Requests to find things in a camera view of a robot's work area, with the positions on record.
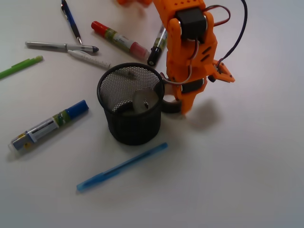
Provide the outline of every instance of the pen clip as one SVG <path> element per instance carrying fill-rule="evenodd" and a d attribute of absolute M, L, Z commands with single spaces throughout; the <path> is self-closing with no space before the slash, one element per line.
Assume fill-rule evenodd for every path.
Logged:
<path fill-rule="evenodd" d="M 26 60 L 24 60 L 24 61 L 22 61 L 22 62 L 20 62 L 20 63 L 17 63 L 17 64 L 15 64 L 15 65 L 11 66 L 11 68 L 14 68 L 14 67 L 20 65 L 21 63 L 27 62 L 27 61 L 29 61 L 29 60 L 30 60 L 30 59 L 28 58 L 28 59 L 26 59 Z"/>
<path fill-rule="evenodd" d="M 63 14 L 65 15 L 66 19 L 68 20 L 67 14 L 66 14 L 66 11 L 65 11 L 65 6 L 63 4 L 61 4 L 61 10 L 62 10 Z"/>

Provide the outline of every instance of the blue pen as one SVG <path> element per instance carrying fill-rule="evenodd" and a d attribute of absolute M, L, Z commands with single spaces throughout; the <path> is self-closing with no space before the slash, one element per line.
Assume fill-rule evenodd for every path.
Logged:
<path fill-rule="evenodd" d="M 135 163 L 157 153 L 157 152 L 160 152 L 164 149 L 166 149 L 168 147 L 168 144 L 165 142 L 157 147 L 154 147 L 134 158 L 131 158 L 130 160 L 128 161 L 125 161 L 124 163 L 120 164 L 120 165 L 117 165 L 115 166 L 114 168 L 111 168 L 105 172 L 102 172 L 84 182 L 82 182 L 81 184 L 78 184 L 77 185 L 77 190 L 79 192 L 83 192 L 85 191 L 86 189 L 90 188 L 90 187 L 93 187 L 107 179 L 110 179 L 111 177 L 114 177 L 116 175 L 118 175 L 121 171 L 125 170 L 126 168 L 134 165 Z"/>
<path fill-rule="evenodd" d="M 72 13 L 71 13 L 70 9 L 67 6 L 66 0 L 61 0 L 61 10 L 65 14 L 66 19 L 68 20 L 68 22 L 70 23 L 70 26 L 72 28 L 72 31 L 74 32 L 75 37 L 77 38 L 79 43 L 82 45 L 78 28 L 75 24 L 75 21 L 74 21 L 73 17 L 72 17 Z"/>

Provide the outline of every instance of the pen cap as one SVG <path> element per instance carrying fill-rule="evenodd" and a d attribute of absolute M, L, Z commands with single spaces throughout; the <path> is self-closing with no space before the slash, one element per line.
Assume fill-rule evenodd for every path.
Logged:
<path fill-rule="evenodd" d="M 162 50 L 159 47 L 152 47 L 151 54 L 148 58 L 148 65 L 155 66 L 162 55 Z"/>
<path fill-rule="evenodd" d="M 107 31 L 107 29 L 109 29 L 107 26 L 99 23 L 98 21 L 92 22 L 91 27 L 95 30 L 95 32 L 102 35 L 103 37 L 105 36 L 105 32 Z"/>
<path fill-rule="evenodd" d="M 86 104 L 85 100 L 82 100 L 81 102 L 73 105 L 72 107 L 66 109 L 67 114 L 71 118 L 71 120 L 75 119 L 82 113 L 86 112 L 89 109 L 89 107 Z"/>

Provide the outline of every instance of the red marker cap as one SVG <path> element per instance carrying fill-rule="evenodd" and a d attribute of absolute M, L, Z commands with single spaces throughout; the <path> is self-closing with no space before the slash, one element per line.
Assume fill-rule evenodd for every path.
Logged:
<path fill-rule="evenodd" d="M 95 30 L 95 32 L 102 35 L 103 37 L 105 37 L 105 32 L 109 29 L 107 26 L 99 23 L 98 21 L 92 22 L 91 27 Z"/>

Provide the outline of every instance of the black mesh pen holder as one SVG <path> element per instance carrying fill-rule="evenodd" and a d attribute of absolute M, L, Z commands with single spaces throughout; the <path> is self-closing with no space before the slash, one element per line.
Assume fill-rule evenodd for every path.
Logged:
<path fill-rule="evenodd" d="M 161 126 L 164 83 L 153 68 L 125 63 L 108 70 L 97 87 L 111 134 L 127 145 L 155 137 Z"/>

